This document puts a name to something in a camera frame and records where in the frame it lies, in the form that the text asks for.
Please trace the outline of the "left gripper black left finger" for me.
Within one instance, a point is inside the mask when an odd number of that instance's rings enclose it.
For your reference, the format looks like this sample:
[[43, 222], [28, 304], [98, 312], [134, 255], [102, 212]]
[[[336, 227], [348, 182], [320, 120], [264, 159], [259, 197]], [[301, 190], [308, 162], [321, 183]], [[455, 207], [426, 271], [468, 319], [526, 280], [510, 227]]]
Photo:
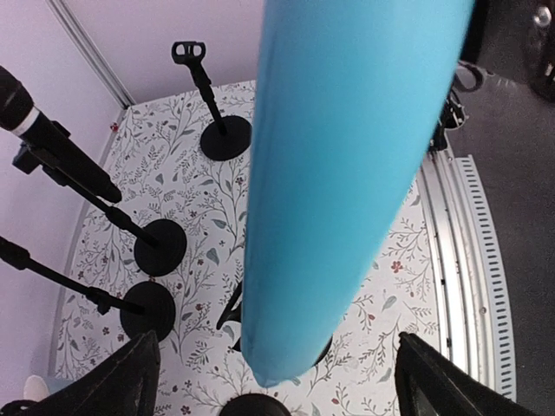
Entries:
[[14, 400], [2, 415], [152, 415], [160, 376], [153, 330], [136, 335], [79, 380], [43, 400]]

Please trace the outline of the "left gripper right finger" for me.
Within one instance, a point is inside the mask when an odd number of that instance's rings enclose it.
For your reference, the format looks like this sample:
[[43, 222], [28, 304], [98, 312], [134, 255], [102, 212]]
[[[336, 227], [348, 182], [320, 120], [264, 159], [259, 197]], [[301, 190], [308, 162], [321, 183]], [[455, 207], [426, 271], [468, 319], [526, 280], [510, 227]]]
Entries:
[[528, 415], [461, 371], [418, 335], [400, 333], [395, 390], [401, 415]]

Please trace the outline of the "black stand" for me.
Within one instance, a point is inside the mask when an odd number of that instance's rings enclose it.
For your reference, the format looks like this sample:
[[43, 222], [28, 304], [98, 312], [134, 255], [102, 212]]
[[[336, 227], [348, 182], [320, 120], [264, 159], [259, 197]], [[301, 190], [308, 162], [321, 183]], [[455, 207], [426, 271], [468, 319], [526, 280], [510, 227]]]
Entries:
[[251, 123], [237, 115], [223, 116], [220, 113], [212, 81], [202, 65], [205, 55], [206, 45], [203, 42], [180, 41], [172, 46], [174, 63], [188, 67], [193, 83], [212, 116], [212, 123], [200, 136], [200, 149], [210, 160], [227, 161], [237, 158], [249, 148]]
[[1, 259], [17, 270], [31, 270], [51, 282], [84, 295], [96, 305], [101, 315], [111, 308], [118, 309], [121, 327], [130, 338], [152, 330], [157, 339], [163, 341], [173, 329], [175, 301], [169, 290], [159, 283], [146, 281], [135, 284], [120, 299], [103, 289], [85, 286], [52, 270], [31, 258], [26, 249], [5, 238], [1, 239]]
[[162, 218], [140, 227], [118, 208], [116, 203], [95, 196], [63, 172], [49, 167], [46, 162], [38, 159], [24, 141], [22, 141], [12, 164], [27, 174], [41, 166], [42, 170], [58, 185], [70, 187], [91, 205], [102, 211], [112, 225], [132, 234], [135, 237], [134, 261], [138, 268], [147, 275], [165, 276], [175, 270], [183, 260], [187, 247], [186, 233], [176, 222]]
[[313, 284], [245, 279], [233, 290], [216, 329], [240, 324], [233, 345], [260, 387], [305, 374], [325, 356], [337, 320], [329, 319], [322, 291]]

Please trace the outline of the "blue microphone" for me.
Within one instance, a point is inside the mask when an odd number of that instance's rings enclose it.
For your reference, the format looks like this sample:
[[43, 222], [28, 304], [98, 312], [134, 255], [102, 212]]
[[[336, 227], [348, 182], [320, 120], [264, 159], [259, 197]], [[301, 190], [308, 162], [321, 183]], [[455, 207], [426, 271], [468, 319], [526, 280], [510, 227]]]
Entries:
[[472, 11], [265, 3], [243, 280], [315, 285], [337, 328], [428, 149]]

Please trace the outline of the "black microphone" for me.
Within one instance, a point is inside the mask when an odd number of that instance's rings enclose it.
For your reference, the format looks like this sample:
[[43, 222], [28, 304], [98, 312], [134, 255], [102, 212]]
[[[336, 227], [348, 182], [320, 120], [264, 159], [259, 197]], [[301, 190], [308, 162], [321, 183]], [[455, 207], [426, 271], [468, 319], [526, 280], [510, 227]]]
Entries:
[[1, 69], [1, 128], [24, 141], [38, 159], [55, 168], [97, 197], [121, 202], [121, 191], [84, 151], [69, 131], [39, 110], [25, 86]]

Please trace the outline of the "light blue cup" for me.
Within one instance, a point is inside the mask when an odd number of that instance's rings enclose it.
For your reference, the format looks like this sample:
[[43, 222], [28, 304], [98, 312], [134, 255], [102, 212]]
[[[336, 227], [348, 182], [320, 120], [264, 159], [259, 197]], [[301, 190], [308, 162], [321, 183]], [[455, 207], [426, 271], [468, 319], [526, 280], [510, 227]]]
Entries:
[[32, 374], [23, 386], [23, 398], [40, 402], [50, 396], [49, 388], [43, 377]]

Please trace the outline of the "front aluminium rail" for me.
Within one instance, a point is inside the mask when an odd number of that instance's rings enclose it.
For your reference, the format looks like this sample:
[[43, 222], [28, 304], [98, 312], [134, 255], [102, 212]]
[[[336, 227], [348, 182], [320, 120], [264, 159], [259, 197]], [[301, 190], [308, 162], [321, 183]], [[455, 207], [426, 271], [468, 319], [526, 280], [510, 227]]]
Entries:
[[473, 157], [429, 153], [416, 180], [439, 308], [439, 350], [481, 384], [516, 400], [506, 273]]

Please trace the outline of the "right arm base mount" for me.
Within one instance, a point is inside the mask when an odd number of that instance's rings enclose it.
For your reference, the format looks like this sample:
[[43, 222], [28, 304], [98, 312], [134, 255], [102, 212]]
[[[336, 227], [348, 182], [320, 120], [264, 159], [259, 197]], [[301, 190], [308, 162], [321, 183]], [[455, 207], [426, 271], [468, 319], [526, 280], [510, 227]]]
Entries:
[[[461, 80], [458, 72], [464, 70], [469, 73], [473, 79], [473, 85], [468, 87]], [[454, 78], [450, 86], [447, 97], [443, 103], [441, 114], [429, 141], [428, 153], [437, 153], [447, 149], [447, 131], [455, 130], [461, 127], [467, 119], [465, 109], [460, 101], [458, 92], [473, 93], [479, 90], [484, 83], [484, 75], [480, 70], [468, 62], [458, 62], [455, 70]]]

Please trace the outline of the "right aluminium frame post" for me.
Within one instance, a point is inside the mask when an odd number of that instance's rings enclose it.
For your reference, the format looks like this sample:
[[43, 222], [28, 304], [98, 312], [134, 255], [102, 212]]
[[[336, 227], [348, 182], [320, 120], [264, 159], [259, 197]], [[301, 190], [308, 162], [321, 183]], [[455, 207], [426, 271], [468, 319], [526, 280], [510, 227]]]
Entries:
[[93, 39], [79, 22], [67, 2], [63, 0], [46, 0], [46, 4], [65, 30], [69, 40], [75, 45], [82, 58], [120, 107], [126, 109], [133, 106], [135, 100], [132, 95], [111, 69], [108, 61], [97, 48]]

